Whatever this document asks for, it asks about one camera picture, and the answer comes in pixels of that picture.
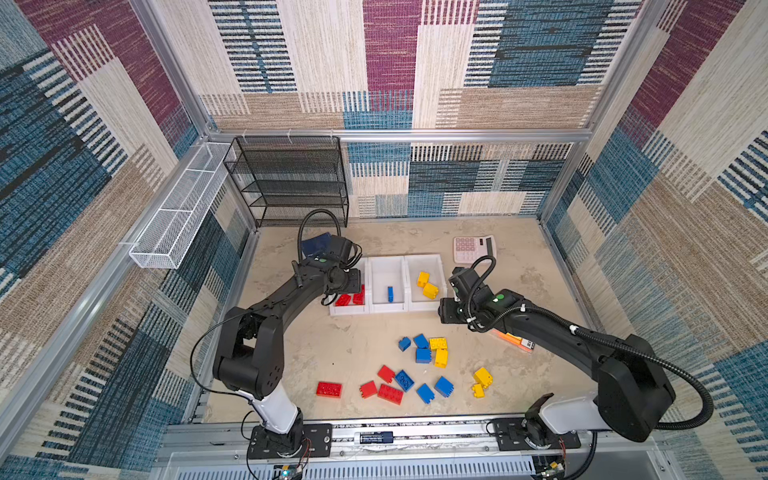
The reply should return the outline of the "red lego long brick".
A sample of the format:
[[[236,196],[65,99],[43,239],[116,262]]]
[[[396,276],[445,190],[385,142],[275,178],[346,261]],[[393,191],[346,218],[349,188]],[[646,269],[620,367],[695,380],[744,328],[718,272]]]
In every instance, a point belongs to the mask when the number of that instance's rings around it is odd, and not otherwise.
[[[360,291],[352,295],[352,304],[363,306],[365,304],[365,285],[362,285]]]

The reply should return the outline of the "yellow lego brick tall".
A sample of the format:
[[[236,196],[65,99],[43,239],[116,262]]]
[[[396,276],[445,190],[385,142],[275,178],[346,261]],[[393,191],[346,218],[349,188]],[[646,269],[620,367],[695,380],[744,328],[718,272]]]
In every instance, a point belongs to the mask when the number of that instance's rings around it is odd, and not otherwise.
[[[428,283],[430,279],[430,274],[427,272],[420,272],[417,278],[417,286],[419,288],[424,288]]]

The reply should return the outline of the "red lego small brick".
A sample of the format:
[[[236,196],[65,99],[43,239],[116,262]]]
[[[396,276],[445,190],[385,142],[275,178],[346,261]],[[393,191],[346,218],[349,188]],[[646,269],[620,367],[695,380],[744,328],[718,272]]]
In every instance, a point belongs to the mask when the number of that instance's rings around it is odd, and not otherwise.
[[[388,366],[382,365],[377,372],[377,376],[385,383],[391,384],[395,379],[396,373]]]

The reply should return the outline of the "red lego small square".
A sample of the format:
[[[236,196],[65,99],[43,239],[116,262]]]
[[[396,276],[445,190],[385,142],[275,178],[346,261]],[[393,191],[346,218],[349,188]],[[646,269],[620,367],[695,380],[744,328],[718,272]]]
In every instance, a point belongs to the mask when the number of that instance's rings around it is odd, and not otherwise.
[[[363,399],[367,399],[378,394],[378,387],[374,381],[368,381],[359,387],[360,395]]]

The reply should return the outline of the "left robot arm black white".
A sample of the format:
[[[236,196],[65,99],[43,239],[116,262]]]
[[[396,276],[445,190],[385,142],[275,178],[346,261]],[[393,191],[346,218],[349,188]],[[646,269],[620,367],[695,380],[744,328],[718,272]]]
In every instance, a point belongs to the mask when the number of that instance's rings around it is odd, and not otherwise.
[[[313,217],[326,215],[335,232],[316,251],[302,250],[303,231]],[[261,419],[254,438],[279,442],[294,451],[303,443],[303,415],[282,385],[285,367],[284,333],[288,326],[317,298],[330,305],[343,294],[362,290],[361,271],[356,267],[362,248],[342,236],[335,214],[325,208],[310,211],[297,234],[298,259],[293,275],[265,299],[248,308],[234,307],[206,335],[217,331],[213,356],[213,378],[223,387],[215,390],[196,375],[202,391],[245,400]]]

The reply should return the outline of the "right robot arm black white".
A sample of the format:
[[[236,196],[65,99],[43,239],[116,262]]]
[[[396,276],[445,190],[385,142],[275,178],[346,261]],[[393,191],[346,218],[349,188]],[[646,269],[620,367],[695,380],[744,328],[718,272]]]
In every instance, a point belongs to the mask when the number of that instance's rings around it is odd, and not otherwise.
[[[577,431],[612,431],[641,443],[655,430],[691,430],[711,419],[714,401],[703,383],[657,357],[643,338],[603,334],[517,292],[494,292],[485,283],[487,276],[474,265],[454,268],[448,279],[453,294],[441,299],[438,307],[441,322],[464,324],[474,333],[497,330],[530,340],[578,368],[596,385],[593,393],[561,400],[548,393],[531,405],[521,425],[532,447],[546,448],[555,436]],[[701,399],[700,411],[690,419],[662,419],[676,400],[671,375],[688,383]]]

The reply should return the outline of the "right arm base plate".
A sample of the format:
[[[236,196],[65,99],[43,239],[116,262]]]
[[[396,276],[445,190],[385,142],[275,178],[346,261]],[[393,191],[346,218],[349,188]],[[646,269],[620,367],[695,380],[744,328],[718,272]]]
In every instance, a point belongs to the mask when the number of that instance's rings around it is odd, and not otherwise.
[[[575,433],[556,434],[539,420],[524,417],[500,417],[486,424],[500,451],[579,449],[582,443]]]

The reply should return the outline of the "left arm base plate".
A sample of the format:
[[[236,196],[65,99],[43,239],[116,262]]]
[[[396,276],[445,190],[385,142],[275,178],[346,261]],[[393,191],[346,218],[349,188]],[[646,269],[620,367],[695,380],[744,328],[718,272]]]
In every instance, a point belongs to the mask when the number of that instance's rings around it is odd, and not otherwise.
[[[277,434],[261,425],[253,428],[247,449],[248,460],[278,458],[325,458],[330,456],[333,425],[330,423],[304,424],[287,434]]]

